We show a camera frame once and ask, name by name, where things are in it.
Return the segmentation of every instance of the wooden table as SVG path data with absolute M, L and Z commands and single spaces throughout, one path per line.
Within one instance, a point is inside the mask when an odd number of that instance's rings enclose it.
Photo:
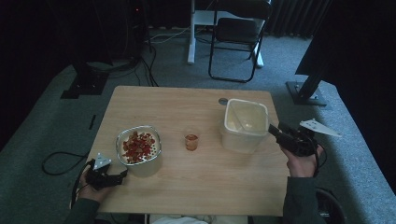
M 254 154 L 224 149 L 219 124 L 226 106 L 219 98 L 262 103 L 278 124 L 267 91 L 117 87 L 89 160 L 100 152 L 113 160 L 108 173 L 119 174 L 125 167 L 117 159 L 117 135 L 134 126 L 151 125 L 161 137 L 163 166 L 150 177 L 129 172 L 100 211 L 281 217 L 289 175 L 286 156 L 270 134 Z M 201 138 L 198 148 L 188 151 L 182 131 L 192 125 L 200 128 Z

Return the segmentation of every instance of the black chair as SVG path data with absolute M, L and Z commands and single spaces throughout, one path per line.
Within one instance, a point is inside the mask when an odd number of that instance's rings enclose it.
M 272 6 L 271 0 L 214 0 L 214 20 L 212 42 L 210 47 L 209 59 L 209 75 L 214 79 L 235 81 L 235 82 L 249 82 L 253 79 L 254 72 L 257 66 L 260 48 L 262 46 L 262 37 L 264 33 L 265 23 L 268 21 Z M 219 12 L 229 12 L 237 18 L 219 18 Z M 227 42 L 229 44 L 237 44 L 249 46 L 250 49 L 245 48 L 223 48 L 215 46 L 215 42 Z M 254 55 L 256 49 L 256 56 L 253 59 L 253 69 L 250 78 L 248 79 L 234 79 L 227 77 L 215 77 L 212 75 L 212 61 L 214 49 L 232 49 L 248 51 L 250 54 L 248 60 Z

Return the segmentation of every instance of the person's right hand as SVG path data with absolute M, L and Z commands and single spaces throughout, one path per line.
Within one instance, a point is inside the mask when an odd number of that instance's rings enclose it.
M 113 190 L 114 187 L 96 190 L 93 186 L 87 184 L 87 180 L 86 180 L 87 173 L 88 172 L 85 171 L 82 174 L 81 178 L 79 179 L 79 182 L 83 187 L 78 192 L 78 197 L 91 199 L 101 203 L 106 198 L 106 196 L 111 192 L 111 190 Z
M 283 147 L 280 147 L 283 153 L 288 157 L 288 168 L 290 171 L 291 177 L 312 177 L 314 176 L 315 170 L 317 168 L 317 160 L 315 155 L 311 155 L 309 157 L 298 157 L 286 150 Z M 323 147 L 318 146 L 318 155 L 323 152 Z

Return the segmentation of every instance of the white plastic container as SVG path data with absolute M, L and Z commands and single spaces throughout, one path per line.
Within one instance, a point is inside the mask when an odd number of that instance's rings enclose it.
M 220 126 L 222 145 L 241 153 L 253 153 L 268 134 L 268 110 L 265 105 L 231 99 Z

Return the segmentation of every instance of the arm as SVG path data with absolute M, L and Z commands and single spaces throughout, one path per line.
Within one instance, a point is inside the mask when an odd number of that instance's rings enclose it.
M 78 199 L 72 207 L 64 224 L 87 224 L 93 223 L 100 203 L 106 198 L 113 188 L 94 189 L 86 181 L 87 172 L 79 180 L 83 186 L 78 192 Z
M 281 148 L 288 157 L 290 177 L 283 206 L 283 223 L 321 224 L 326 223 L 318 213 L 315 179 L 315 156 L 296 157 L 285 148 Z

